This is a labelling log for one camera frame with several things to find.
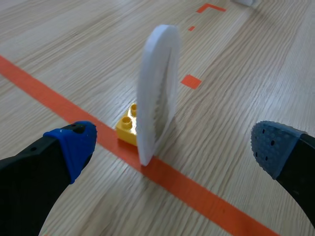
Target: wooden floor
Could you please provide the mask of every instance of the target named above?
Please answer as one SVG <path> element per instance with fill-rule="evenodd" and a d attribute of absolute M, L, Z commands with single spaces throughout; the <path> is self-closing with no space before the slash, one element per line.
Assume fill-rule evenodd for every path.
<path fill-rule="evenodd" d="M 223 7 L 196 11 L 205 3 Z M 159 158 L 284 236 L 315 230 L 256 163 L 251 127 L 282 122 L 315 135 L 315 1 L 1 0 L 0 55 L 114 128 L 136 99 L 142 48 L 159 24 L 182 38 L 178 106 Z M 66 121 L 0 76 L 1 157 Z M 41 235 L 230 235 L 96 146 Z"/>

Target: white object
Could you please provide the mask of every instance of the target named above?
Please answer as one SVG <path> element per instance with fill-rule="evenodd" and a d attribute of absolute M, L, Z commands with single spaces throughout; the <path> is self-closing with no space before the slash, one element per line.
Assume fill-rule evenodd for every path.
<path fill-rule="evenodd" d="M 144 46 L 137 91 L 137 146 L 148 165 L 175 115 L 180 35 L 176 26 L 160 25 Z"/>
<path fill-rule="evenodd" d="M 256 0 L 232 0 L 232 1 L 246 5 L 246 6 L 251 6 L 256 2 Z"/>

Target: yellow lego brick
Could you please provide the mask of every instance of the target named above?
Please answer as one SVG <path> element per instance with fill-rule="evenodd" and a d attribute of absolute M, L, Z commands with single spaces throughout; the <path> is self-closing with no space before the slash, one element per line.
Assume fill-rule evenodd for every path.
<path fill-rule="evenodd" d="M 116 125 L 119 139 L 137 146 L 137 105 L 133 103 Z"/>

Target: orange floor marking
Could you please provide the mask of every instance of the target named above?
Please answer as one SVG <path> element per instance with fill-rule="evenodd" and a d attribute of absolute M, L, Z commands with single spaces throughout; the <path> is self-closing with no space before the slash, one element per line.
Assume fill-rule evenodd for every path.
<path fill-rule="evenodd" d="M 147 167 L 141 166 L 135 146 L 119 142 L 115 131 L 109 126 L 1 56 L 0 74 L 67 122 L 93 122 L 97 128 L 97 142 L 100 145 L 230 234 L 278 235 L 157 157 L 154 157 Z"/>
<path fill-rule="evenodd" d="M 190 27 L 188 30 L 189 31 L 193 31 L 193 29 L 195 28 L 195 26 Z"/>
<path fill-rule="evenodd" d="M 186 75 L 181 81 L 181 83 L 192 89 L 196 89 L 201 84 L 201 80 L 197 79 L 196 77 L 193 77 L 192 75 Z"/>
<path fill-rule="evenodd" d="M 222 7 L 214 6 L 214 5 L 209 4 L 209 3 L 205 3 L 201 8 L 199 8 L 199 9 L 197 10 L 197 12 L 198 12 L 198 13 L 202 13 L 202 12 L 203 12 L 205 9 L 207 9 L 208 7 L 213 8 L 213 9 L 218 10 L 218 11 L 223 11 L 223 12 L 226 11 L 226 9 L 224 9 L 224 8 L 222 8 Z"/>

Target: rubber gripper pad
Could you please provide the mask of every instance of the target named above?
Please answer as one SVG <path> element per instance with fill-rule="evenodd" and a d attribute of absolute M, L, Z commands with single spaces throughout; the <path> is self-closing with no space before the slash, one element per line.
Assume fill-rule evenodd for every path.
<path fill-rule="evenodd" d="M 284 124 L 262 121 L 252 128 L 252 151 L 256 161 L 276 179 L 303 131 Z"/>

